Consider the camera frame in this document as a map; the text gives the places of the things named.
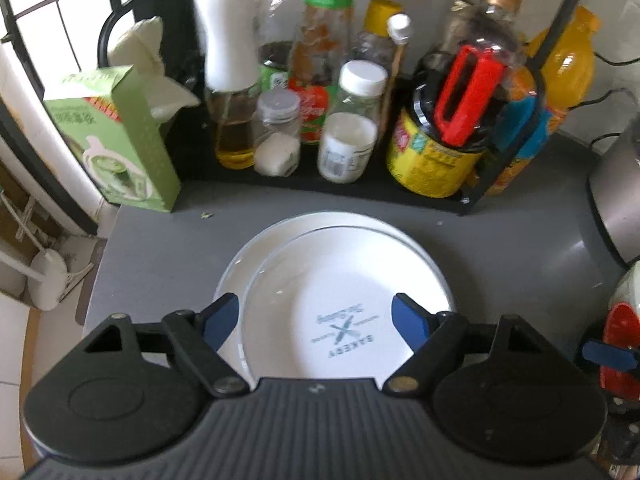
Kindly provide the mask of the glass salt jar grey lid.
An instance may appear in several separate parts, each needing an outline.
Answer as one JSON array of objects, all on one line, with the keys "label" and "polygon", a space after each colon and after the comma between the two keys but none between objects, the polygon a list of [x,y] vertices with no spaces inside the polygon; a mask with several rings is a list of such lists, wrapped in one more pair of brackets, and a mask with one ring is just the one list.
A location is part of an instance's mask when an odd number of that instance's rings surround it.
[{"label": "glass salt jar grey lid", "polygon": [[264,177],[290,176],[300,159],[300,99],[283,88],[264,92],[252,123],[254,169]]}]

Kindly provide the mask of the white ceramic bowl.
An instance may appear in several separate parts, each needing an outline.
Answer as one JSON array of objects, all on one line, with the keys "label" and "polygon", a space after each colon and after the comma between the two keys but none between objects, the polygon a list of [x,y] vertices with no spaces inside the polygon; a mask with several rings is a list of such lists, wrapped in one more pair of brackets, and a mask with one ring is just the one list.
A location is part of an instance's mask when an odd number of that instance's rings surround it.
[{"label": "white ceramic bowl", "polygon": [[608,308],[612,310],[616,304],[628,304],[640,316],[640,261],[636,261],[618,282]]}]

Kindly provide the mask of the red-capped clear bottle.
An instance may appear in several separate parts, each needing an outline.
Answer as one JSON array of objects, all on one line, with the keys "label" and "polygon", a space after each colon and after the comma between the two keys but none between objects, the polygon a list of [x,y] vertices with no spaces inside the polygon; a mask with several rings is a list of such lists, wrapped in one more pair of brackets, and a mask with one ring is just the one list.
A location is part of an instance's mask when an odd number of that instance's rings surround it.
[{"label": "red-capped clear bottle", "polygon": [[262,92],[288,86],[288,58],[304,7],[304,0],[260,0],[257,33]]}]

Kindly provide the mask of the orange juice bottle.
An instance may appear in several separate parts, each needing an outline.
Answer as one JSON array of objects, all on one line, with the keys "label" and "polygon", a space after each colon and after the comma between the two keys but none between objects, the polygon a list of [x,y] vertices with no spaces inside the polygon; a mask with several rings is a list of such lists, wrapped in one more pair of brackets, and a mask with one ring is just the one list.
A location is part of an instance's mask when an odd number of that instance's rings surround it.
[{"label": "orange juice bottle", "polygon": [[[584,6],[578,6],[574,18],[542,66],[546,100],[536,130],[499,174],[487,191],[488,195],[501,194],[513,182],[540,153],[549,136],[562,126],[570,108],[582,102],[587,95],[596,66],[592,37],[599,28],[597,15]],[[510,101],[502,111],[491,147],[485,154],[486,162],[492,162],[502,154],[520,132],[532,114],[535,96],[533,76],[526,68],[521,68],[513,75]]]}]

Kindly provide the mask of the clear jar white cap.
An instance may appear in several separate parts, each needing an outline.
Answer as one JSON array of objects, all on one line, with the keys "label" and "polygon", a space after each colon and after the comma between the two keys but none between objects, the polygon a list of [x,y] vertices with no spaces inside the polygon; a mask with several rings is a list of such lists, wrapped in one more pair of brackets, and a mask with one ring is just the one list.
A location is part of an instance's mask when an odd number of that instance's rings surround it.
[{"label": "clear jar white cap", "polygon": [[387,70],[381,65],[363,60],[349,61],[341,68],[332,110],[377,122],[386,84]]}]

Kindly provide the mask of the soy sauce bottle yellow label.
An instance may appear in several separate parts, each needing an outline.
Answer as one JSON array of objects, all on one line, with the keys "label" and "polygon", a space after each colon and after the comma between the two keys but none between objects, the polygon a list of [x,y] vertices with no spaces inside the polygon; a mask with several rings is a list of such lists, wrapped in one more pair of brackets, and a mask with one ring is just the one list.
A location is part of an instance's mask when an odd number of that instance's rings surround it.
[{"label": "soy sauce bottle yellow label", "polygon": [[416,66],[386,156],[410,192],[453,196],[486,151],[524,60],[513,26],[521,2],[480,0],[452,12],[442,41]]}]

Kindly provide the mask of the green cardboard box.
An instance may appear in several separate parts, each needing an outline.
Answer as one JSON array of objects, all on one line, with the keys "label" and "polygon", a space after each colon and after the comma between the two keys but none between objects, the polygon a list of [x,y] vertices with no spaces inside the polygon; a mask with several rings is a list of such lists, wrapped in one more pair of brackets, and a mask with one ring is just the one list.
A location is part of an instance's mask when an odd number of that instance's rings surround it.
[{"label": "green cardboard box", "polygon": [[71,74],[46,89],[43,103],[109,203],[172,211],[181,183],[134,66]]}]

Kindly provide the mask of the green label sauce bottle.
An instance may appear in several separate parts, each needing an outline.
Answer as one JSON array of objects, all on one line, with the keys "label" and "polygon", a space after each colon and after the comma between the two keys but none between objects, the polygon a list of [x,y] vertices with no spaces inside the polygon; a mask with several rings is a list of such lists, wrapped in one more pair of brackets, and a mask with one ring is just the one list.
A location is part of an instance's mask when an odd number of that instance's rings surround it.
[{"label": "green label sauce bottle", "polygon": [[352,0],[304,0],[288,59],[288,88],[300,99],[300,138],[305,144],[320,140],[350,40]]}]

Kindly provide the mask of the yellow-capped spice bottle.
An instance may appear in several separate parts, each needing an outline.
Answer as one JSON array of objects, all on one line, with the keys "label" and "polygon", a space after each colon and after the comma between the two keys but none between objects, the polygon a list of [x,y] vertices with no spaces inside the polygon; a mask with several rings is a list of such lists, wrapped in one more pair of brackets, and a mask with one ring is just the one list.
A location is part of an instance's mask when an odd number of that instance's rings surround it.
[{"label": "yellow-capped spice bottle", "polygon": [[352,46],[352,59],[375,63],[390,70],[396,46],[388,36],[387,21],[402,12],[402,5],[396,1],[370,0],[362,29]]}]

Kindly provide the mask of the white-capped oil dispenser bottle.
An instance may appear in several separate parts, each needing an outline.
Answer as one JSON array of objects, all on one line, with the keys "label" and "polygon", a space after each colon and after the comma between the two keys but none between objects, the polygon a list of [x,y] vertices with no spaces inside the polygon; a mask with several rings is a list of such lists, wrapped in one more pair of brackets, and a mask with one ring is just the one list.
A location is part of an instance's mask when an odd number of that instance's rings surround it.
[{"label": "white-capped oil dispenser bottle", "polygon": [[215,156],[232,170],[254,164],[252,121],[259,94],[254,24],[258,0],[194,0],[205,35],[205,103]]}]

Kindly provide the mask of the silver black rice cooker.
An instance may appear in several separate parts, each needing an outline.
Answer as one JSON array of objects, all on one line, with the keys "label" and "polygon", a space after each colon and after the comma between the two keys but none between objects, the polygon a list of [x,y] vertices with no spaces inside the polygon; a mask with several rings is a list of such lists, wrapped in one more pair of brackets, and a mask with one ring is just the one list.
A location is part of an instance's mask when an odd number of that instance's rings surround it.
[{"label": "silver black rice cooker", "polygon": [[639,115],[602,155],[588,179],[603,232],[624,263],[639,260]]}]

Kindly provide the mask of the red and black bowl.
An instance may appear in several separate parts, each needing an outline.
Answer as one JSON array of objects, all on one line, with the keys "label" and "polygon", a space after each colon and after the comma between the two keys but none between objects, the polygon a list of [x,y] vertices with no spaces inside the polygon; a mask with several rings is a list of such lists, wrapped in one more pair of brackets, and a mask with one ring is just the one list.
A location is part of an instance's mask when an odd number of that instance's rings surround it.
[{"label": "red and black bowl", "polygon": [[610,346],[634,352],[636,366],[622,372],[606,366],[600,367],[600,386],[625,400],[638,401],[639,382],[639,317],[633,307],[619,302],[606,318],[603,342]]}]

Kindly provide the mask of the small white pill jar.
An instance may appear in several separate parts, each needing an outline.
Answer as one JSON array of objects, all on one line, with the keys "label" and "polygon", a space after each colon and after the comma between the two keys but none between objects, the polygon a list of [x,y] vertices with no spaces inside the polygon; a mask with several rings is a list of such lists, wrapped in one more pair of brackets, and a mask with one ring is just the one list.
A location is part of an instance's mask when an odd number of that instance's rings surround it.
[{"label": "small white pill jar", "polygon": [[319,174],[338,184],[357,181],[366,170],[377,138],[378,126],[367,117],[345,112],[329,115],[320,139]]}]

